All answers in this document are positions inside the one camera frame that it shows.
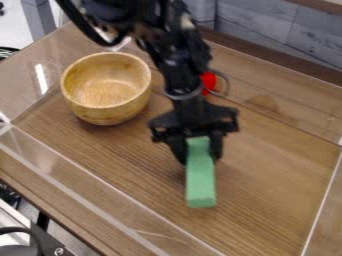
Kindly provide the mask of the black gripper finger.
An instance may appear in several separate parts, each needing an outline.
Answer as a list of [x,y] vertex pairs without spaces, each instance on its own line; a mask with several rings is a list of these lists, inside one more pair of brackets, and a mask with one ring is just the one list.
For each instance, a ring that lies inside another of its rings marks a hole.
[[214,161],[222,158],[223,154],[223,133],[218,130],[210,134],[210,154]]
[[187,160],[187,144],[182,136],[171,136],[167,139],[167,145],[180,164],[186,164]]

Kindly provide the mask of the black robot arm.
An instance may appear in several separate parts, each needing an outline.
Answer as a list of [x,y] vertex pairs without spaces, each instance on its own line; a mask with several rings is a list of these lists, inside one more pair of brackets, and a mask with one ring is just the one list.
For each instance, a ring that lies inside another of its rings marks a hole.
[[210,71],[211,49],[182,0],[56,0],[81,33],[111,47],[135,39],[164,79],[174,109],[148,123],[152,140],[168,145],[179,162],[190,156],[187,141],[208,139],[208,156],[219,160],[223,138],[239,130],[238,110],[210,103],[202,75]]

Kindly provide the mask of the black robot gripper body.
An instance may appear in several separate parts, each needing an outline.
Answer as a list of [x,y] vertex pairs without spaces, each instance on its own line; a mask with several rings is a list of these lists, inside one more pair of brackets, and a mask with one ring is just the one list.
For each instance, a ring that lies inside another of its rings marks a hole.
[[153,142],[167,142],[172,137],[182,139],[207,136],[219,144],[228,133],[239,130],[238,109],[219,106],[208,101],[174,101],[172,110],[155,117],[149,123]]

